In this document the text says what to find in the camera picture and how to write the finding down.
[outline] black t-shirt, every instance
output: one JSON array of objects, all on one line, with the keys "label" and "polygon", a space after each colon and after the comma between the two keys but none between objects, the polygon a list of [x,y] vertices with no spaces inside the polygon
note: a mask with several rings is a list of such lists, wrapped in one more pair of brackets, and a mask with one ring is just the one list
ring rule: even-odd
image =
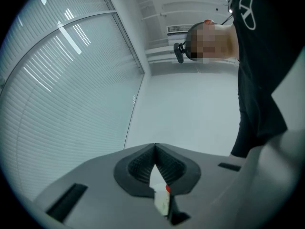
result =
[{"label": "black t-shirt", "polygon": [[292,4],[280,0],[233,0],[234,25],[239,43],[238,94],[240,129],[231,152],[246,157],[284,132],[285,121],[271,94],[293,66],[302,46],[292,21]]}]

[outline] shirt logo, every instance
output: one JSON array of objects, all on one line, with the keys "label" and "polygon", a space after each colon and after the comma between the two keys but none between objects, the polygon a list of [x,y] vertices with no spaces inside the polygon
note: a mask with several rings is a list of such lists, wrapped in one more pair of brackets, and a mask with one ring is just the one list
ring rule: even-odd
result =
[{"label": "shirt logo", "polygon": [[252,1],[253,0],[239,0],[239,9],[246,10],[241,16],[244,20],[244,24],[249,30],[254,31],[256,28],[256,23],[252,11]]}]

